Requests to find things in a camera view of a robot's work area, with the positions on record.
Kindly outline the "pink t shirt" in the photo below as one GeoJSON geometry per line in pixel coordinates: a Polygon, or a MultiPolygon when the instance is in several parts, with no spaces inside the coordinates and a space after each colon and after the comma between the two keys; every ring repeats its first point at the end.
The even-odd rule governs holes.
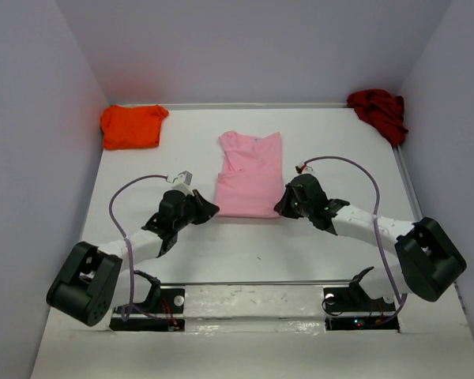
{"type": "Polygon", "coordinates": [[[224,159],[216,180],[216,205],[223,217],[275,219],[284,193],[280,133],[267,137],[228,131],[219,137],[224,159]]]}

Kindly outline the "orange t shirt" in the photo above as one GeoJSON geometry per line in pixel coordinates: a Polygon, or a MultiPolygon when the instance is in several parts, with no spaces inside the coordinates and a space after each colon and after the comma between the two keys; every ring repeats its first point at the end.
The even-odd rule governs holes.
{"type": "Polygon", "coordinates": [[[169,111],[160,105],[121,107],[112,105],[100,116],[105,150],[157,148],[163,121],[169,111]]]}

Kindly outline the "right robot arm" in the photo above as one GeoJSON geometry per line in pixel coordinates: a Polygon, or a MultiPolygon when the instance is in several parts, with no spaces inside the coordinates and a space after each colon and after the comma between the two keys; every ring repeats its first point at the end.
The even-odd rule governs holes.
{"type": "Polygon", "coordinates": [[[392,254],[398,259],[395,265],[370,266],[352,278],[347,297],[357,305],[408,294],[436,302],[467,268],[436,220],[393,220],[329,199],[312,174],[293,178],[274,209],[285,218],[306,218],[320,231],[365,242],[376,246],[382,257],[392,254]]]}

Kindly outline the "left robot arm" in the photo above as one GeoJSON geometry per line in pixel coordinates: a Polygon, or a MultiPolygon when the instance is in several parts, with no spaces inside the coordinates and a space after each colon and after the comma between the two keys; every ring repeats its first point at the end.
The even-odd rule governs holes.
{"type": "Polygon", "coordinates": [[[195,189],[168,190],[139,231],[100,246],[77,243],[47,292],[47,304],[89,327],[116,307],[122,312],[153,310],[162,299],[160,281],[135,264],[162,257],[184,227],[206,223],[219,211],[195,189]]]}

